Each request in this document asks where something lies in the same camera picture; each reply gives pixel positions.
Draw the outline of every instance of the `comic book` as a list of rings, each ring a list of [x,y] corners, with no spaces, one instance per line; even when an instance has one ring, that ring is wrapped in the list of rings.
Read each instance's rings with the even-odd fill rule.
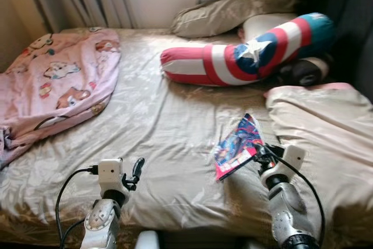
[[[264,144],[261,128],[250,114],[243,119],[214,150],[216,180],[223,180],[248,163],[256,150],[254,144]]]

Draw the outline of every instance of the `black cable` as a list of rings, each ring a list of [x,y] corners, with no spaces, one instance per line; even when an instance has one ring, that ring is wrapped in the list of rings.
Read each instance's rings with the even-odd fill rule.
[[[69,235],[69,233],[72,231],[72,229],[73,229],[74,227],[76,227],[77,225],[80,225],[80,224],[83,223],[83,222],[84,222],[84,219],[83,219],[83,220],[80,220],[80,221],[78,221],[78,222],[76,222],[75,224],[72,224],[72,225],[67,229],[67,231],[64,233],[64,236],[63,236],[62,239],[61,239],[61,242],[60,242],[60,244],[59,244],[59,249],[64,249],[65,241],[66,241],[66,238],[67,238],[67,236]]]
[[[80,173],[80,172],[90,172],[91,169],[79,169],[79,170],[76,170],[74,171],[65,181],[65,183],[63,184],[61,190],[59,191],[59,194],[58,194],[58,197],[57,197],[57,201],[56,201],[56,208],[55,208],[55,214],[56,214],[56,222],[57,222],[57,229],[58,229],[58,235],[59,235],[59,240],[62,241],[62,228],[61,228],[61,221],[59,219],[59,201],[61,200],[61,196],[62,196],[62,193],[64,192],[64,189],[66,188],[68,182],[71,180],[71,178],[76,175],[77,173]]]
[[[314,188],[314,186],[311,184],[311,182],[308,181],[307,178],[305,178],[305,176],[300,173],[294,166],[292,166],[290,163],[288,163],[287,161],[285,161],[282,157],[279,157],[278,155],[276,155],[275,153],[273,153],[271,151],[271,149],[269,149],[267,146],[263,146],[268,152],[270,152],[272,154],[272,156],[274,156],[276,158],[276,160],[278,160],[279,162],[282,162],[285,166],[287,166],[288,168],[290,168],[293,172],[296,173],[296,175],[298,175],[299,177],[301,177],[306,183],[307,185],[310,187],[310,189],[312,190],[312,192],[314,193],[314,196],[316,198],[316,201],[317,201],[317,204],[319,206],[319,209],[320,209],[320,215],[321,215],[321,232],[320,232],[320,240],[319,240],[319,246],[320,248],[322,248],[322,243],[324,241],[324,236],[325,236],[325,214],[324,214],[324,210],[323,210],[323,207],[322,207],[322,204],[321,204],[321,201],[320,201],[320,198]]]

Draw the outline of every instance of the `pink blanket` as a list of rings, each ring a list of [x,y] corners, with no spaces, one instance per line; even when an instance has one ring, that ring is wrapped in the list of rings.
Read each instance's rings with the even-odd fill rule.
[[[115,31],[47,34],[0,74],[0,169],[39,139],[100,113],[118,79]]]

